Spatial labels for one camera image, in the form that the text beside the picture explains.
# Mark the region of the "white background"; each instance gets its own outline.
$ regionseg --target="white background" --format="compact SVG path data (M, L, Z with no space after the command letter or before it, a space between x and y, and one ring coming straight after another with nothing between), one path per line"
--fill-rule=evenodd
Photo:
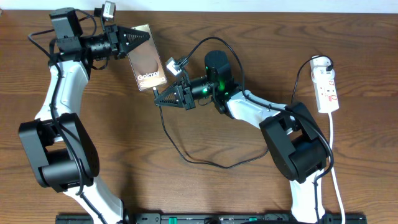
M398 13L398 0L113 0L117 10ZM0 0L1 9L93 10L104 0Z

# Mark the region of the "wooden surface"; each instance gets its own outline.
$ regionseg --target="wooden surface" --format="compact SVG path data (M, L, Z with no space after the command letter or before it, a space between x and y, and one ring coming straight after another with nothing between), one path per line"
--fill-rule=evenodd
M0 223L53 223L59 213L83 213L63 194L41 188L17 135L33 120L50 83L48 59L27 35L51 28L47 11L4 11L0 17ZM335 168L347 212L363 212L369 223L398 219L398 15L295 13L118 12L118 25L149 23L162 60L188 54L210 35L224 38L239 55L247 89L288 103L299 66L315 54L335 61L340 109L335 120ZM82 23L91 31L89 20ZM52 35L37 37L48 46ZM188 65L204 73L203 44ZM234 76L241 78L228 52ZM168 75L169 82L174 82ZM309 66L297 99L328 136L328 118L317 113ZM213 105L194 110L165 108L165 123L181 149L193 158L224 165L260 154L261 132L220 115ZM271 156L221 170L184 162L163 133L151 91L140 92L127 59L92 71L80 118L101 161L101 176L132 212L255 213L289 210L289 182ZM323 205L339 212L328 175Z

